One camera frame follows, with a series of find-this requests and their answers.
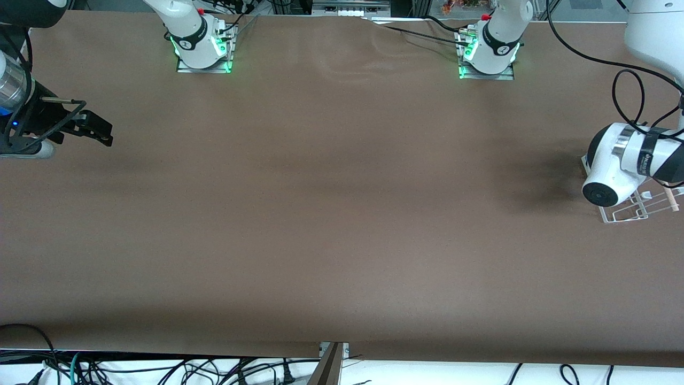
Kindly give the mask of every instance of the teal cable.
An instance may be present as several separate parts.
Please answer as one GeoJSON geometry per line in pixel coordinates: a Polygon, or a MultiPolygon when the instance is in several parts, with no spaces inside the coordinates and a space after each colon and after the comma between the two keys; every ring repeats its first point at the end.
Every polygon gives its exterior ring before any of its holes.
{"type": "Polygon", "coordinates": [[[74,358],[71,359],[71,366],[69,367],[69,379],[71,380],[71,385],[76,385],[76,373],[74,372],[76,371],[76,361],[79,357],[79,354],[81,354],[81,352],[74,354],[74,358]]]}

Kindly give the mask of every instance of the brown table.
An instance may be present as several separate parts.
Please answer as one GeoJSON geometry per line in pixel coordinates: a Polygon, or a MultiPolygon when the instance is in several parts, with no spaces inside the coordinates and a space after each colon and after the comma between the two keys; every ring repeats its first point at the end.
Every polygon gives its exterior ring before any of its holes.
{"type": "MultiPolygon", "coordinates": [[[[559,30],[634,62],[624,25],[559,30]]],[[[461,80],[448,44],[263,17],[232,74],[188,75],[163,32],[69,12],[33,33],[36,79],[115,140],[0,162],[2,323],[61,349],[684,362],[684,216],[606,225],[581,196],[615,68],[532,24],[514,82],[461,80]]],[[[676,94],[644,81],[653,121],[676,94]]]]}

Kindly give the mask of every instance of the white wire rack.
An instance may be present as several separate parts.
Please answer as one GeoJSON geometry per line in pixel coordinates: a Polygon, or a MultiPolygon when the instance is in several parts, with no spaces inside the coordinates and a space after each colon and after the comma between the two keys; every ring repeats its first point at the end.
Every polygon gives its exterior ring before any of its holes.
{"type": "MultiPolygon", "coordinates": [[[[586,156],[582,157],[582,165],[588,174],[590,168],[586,156]]],[[[684,187],[672,189],[672,196],[675,199],[680,195],[684,195],[684,187]]],[[[676,202],[673,204],[665,191],[654,195],[649,190],[639,191],[637,189],[629,199],[620,205],[612,208],[598,207],[598,210],[601,212],[604,223],[621,223],[647,219],[650,215],[661,211],[678,211],[679,204],[676,202]]]]}

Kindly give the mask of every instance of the black band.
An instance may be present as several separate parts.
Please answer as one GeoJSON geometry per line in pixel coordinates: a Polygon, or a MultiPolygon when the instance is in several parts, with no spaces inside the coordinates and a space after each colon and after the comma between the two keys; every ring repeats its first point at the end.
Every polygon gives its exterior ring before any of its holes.
{"type": "Polygon", "coordinates": [[[665,128],[653,127],[646,132],[642,148],[639,150],[639,159],[637,160],[637,173],[639,175],[651,176],[650,164],[653,161],[653,150],[660,134],[665,131],[667,131],[665,128]]]}
{"type": "Polygon", "coordinates": [[[489,22],[482,27],[482,36],[484,37],[484,42],[487,43],[489,47],[492,47],[492,50],[496,56],[506,56],[509,52],[511,52],[511,50],[513,50],[513,48],[515,48],[515,46],[518,45],[518,42],[522,38],[521,36],[514,42],[499,41],[489,33],[489,22]]]}
{"type": "Polygon", "coordinates": [[[200,42],[200,40],[205,38],[205,36],[207,35],[207,20],[203,17],[200,18],[202,19],[202,25],[200,26],[200,29],[198,29],[197,32],[195,32],[194,34],[186,36],[184,38],[178,37],[174,34],[170,34],[173,41],[176,42],[176,46],[186,51],[191,51],[195,49],[195,45],[197,45],[197,43],[200,42]]]}

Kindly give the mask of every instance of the white floor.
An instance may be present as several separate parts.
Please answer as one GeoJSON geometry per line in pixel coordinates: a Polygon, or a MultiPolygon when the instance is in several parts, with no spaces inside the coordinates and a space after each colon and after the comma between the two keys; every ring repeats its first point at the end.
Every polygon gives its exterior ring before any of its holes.
{"type": "MultiPolygon", "coordinates": [[[[172,367],[179,361],[135,361],[106,362],[103,369],[145,369],[156,367],[172,367]]],[[[282,362],[282,360],[259,360],[262,362],[282,362]]],[[[227,371],[237,360],[215,361],[219,370],[227,371]]],[[[295,378],[310,375],[316,364],[291,364],[290,369],[295,378]]],[[[369,385],[506,385],[515,368],[515,364],[485,364],[463,362],[398,362],[398,361],[359,361],[346,360],[340,385],[359,385],[370,380],[369,385]]],[[[608,367],[599,365],[573,365],[581,385],[604,385],[608,367]]],[[[41,364],[0,365],[0,385],[17,385],[27,383],[40,369],[41,364]]],[[[525,364],[518,372],[514,385],[565,385],[560,377],[558,364],[525,364]]],[[[113,385],[156,385],[166,374],[165,371],[145,373],[108,373],[113,385]]],[[[184,370],[178,370],[166,383],[179,385],[184,370]]],[[[567,371],[570,381],[574,379],[567,371]]],[[[276,375],[282,381],[282,367],[276,368],[276,375]]],[[[274,372],[261,371],[247,378],[249,385],[273,384],[274,372]]],[[[56,373],[46,370],[40,385],[56,384],[56,373]]],[[[62,384],[68,385],[69,379],[62,376],[62,384]]],[[[611,385],[681,385],[684,384],[684,369],[616,367],[611,378],[611,385]]],[[[187,385],[211,385],[207,378],[194,375],[187,385]]]]}

